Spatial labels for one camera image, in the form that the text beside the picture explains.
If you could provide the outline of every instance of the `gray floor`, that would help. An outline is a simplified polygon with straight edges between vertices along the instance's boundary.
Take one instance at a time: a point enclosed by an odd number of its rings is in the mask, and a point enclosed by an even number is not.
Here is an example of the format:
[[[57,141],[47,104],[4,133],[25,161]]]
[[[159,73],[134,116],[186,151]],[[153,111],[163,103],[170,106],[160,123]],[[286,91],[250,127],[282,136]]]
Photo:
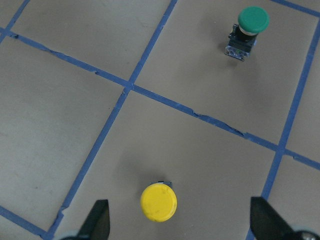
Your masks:
[[[270,181],[276,210],[320,233],[319,1],[178,0],[163,27],[170,0],[30,0],[5,29],[23,2],[0,0],[1,240],[77,230],[98,199],[109,200],[110,240],[244,240],[250,197]],[[240,62],[223,51],[251,5],[270,25]],[[178,200],[164,223],[140,209],[159,180]]]

